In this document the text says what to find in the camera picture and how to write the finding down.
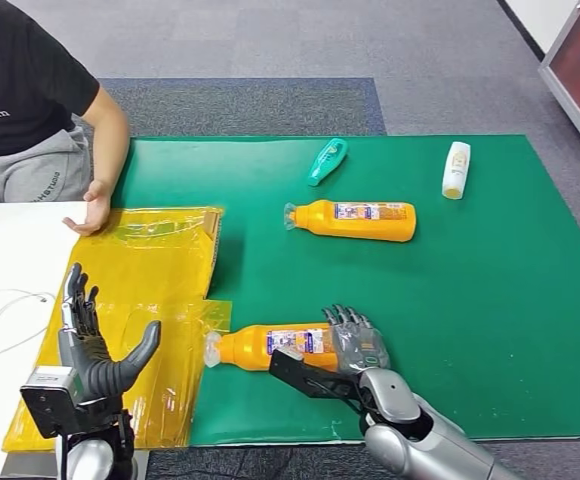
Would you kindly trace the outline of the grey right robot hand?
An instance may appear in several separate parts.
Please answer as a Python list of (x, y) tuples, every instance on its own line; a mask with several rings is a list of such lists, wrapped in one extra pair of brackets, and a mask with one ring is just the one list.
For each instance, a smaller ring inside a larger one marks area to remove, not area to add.
[(352, 307), (322, 309), (337, 357), (338, 371), (354, 375), (369, 368), (390, 367), (382, 335), (366, 316)]

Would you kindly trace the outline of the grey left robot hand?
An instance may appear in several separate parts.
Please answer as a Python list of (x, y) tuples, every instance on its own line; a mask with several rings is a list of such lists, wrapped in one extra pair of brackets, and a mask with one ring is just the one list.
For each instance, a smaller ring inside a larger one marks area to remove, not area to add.
[(99, 289), (93, 286), (86, 292), (87, 282), (88, 275), (78, 262), (68, 270), (64, 282), (62, 327), (58, 334), (61, 364), (77, 372), (85, 402), (121, 397), (130, 390), (158, 349), (162, 322), (150, 322), (140, 343), (125, 358), (114, 361), (99, 327), (96, 311)]

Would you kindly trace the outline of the person's left hand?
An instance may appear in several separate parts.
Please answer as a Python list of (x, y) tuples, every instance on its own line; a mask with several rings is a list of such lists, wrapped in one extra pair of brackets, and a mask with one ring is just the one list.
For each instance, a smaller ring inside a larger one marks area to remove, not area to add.
[(93, 180), (83, 199), (86, 204), (85, 217), (82, 223), (65, 217), (63, 223), (80, 236), (90, 236), (104, 227), (110, 211), (111, 187), (106, 182)]

